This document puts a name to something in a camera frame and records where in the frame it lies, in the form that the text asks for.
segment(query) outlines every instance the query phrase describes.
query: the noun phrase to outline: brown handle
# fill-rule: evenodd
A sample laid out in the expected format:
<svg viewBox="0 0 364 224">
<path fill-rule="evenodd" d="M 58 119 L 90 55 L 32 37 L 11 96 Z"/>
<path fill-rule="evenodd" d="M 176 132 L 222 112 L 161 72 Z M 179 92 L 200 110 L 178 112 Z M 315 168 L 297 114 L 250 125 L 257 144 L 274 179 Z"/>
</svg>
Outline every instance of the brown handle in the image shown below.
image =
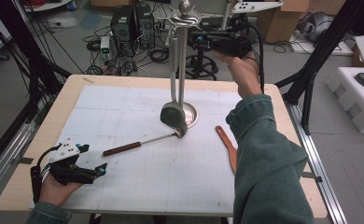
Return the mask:
<svg viewBox="0 0 364 224">
<path fill-rule="evenodd" d="M 131 144 L 126 145 L 126 146 L 115 147 L 115 148 L 109 149 L 107 151 L 104 151 L 103 156 L 105 156 L 105 157 L 111 156 L 111 155 L 114 155 L 114 154 L 117 154 L 117 153 L 120 153 L 120 152 L 123 152 L 123 151 L 127 151 L 127 150 L 130 150 L 130 149 L 136 148 L 136 147 L 140 147 L 140 146 L 141 146 L 140 142 L 134 142 L 134 143 L 131 143 Z"/>
<path fill-rule="evenodd" d="M 226 148 L 229 151 L 229 159 L 231 162 L 231 169 L 235 173 L 237 171 L 237 149 L 232 145 L 231 140 L 226 135 L 225 131 L 221 126 L 216 126 L 215 130 L 219 135 L 220 139 L 222 139 L 223 144 L 225 144 Z"/>
</svg>

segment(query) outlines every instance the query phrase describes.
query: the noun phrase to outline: person's hand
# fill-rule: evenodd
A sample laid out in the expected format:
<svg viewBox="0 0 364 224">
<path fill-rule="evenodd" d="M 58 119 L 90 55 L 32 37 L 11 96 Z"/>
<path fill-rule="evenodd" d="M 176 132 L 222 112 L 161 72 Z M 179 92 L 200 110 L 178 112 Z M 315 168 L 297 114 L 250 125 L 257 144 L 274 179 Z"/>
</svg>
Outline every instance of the person's hand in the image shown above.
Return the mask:
<svg viewBox="0 0 364 224">
<path fill-rule="evenodd" d="M 224 55 L 214 51 L 215 56 L 229 66 L 233 80 L 238 85 L 238 93 L 242 98 L 262 94 L 259 84 L 258 65 L 252 60 L 255 55 L 250 51 L 246 59 Z"/>
<path fill-rule="evenodd" d="M 68 200 L 69 196 L 82 185 L 83 184 L 72 182 L 62 185 L 54 179 L 51 174 L 48 174 L 45 181 L 43 181 L 39 201 L 61 206 Z"/>
</svg>

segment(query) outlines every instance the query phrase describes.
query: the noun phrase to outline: handheld camera rig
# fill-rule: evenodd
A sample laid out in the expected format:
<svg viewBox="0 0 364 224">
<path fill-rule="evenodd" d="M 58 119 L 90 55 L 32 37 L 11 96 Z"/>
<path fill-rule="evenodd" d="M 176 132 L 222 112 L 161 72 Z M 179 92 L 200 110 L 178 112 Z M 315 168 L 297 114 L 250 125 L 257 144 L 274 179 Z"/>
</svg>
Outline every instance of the handheld camera rig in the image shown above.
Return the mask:
<svg viewBox="0 0 364 224">
<path fill-rule="evenodd" d="M 41 171 L 40 163 L 51 151 L 55 152 L 49 158 L 49 163 Z M 95 167 L 94 170 L 80 168 L 76 165 L 79 154 L 87 151 L 89 151 L 89 145 L 75 145 L 70 139 L 45 151 L 39 158 L 37 165 L 31 168 L 34 203 L 39 200 L 42 179 L 46 171 L 49 171 L 63 185 L 69 182 L 92 184 L 96 178 L 105 175 L 107 163 Z"/>
<path fill-rule="evenodd" d="M 222 54 L 241 59 L 250 51 L 254 51 L 259 69 L 260 88 L 264 91 L 263 41 L 259 29 L 251 24 L 246 14 L 234 14 L 231 17 L 231 27 L 225 31 L 193 31 L 193 49 L 215 50 Z M 259 54 L 254 44 L 258 38 Z"/>
</svg>

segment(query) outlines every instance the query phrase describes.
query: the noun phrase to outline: cuff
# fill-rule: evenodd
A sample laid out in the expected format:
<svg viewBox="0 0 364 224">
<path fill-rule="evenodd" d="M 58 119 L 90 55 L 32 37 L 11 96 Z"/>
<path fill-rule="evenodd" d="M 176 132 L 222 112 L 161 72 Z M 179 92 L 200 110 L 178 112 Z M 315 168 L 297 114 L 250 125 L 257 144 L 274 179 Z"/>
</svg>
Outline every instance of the cuff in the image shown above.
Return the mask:
<svg viewBox="0 0 364 224">
<path fill-rule="evenodd" d="M 226 117 L 237 143 L 261 119 L 275 121 L 272 98 L 258 94 L 242 99 Z"/>
<path fill-rule="evenodd" d="M 50 220 L 67 223 L 72 214 L 51 203 L 37 203 L 32 211 L 32 216 L 35 216 L 36 220 L 41 220 L 42 223 L 48 223 Z"/>
</svg>

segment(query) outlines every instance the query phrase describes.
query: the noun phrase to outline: person's right hand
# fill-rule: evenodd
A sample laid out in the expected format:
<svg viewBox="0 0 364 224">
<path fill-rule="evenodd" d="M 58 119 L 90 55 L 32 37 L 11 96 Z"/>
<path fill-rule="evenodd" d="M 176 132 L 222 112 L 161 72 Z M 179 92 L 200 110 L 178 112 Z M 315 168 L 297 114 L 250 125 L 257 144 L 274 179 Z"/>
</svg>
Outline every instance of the person's right hand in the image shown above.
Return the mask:
<svg viewBox="0 0 364 224">
<path fill-rule="evenodd" d="M 258 65 L 253 60 L 255 55 L 250 51 L 246 59 L 224 55 L 215 51 L 215 56 L 229 66 L 233 80 L 238 85 L 242 98 L 262 94 L 259 84 Z"/>
</svg>

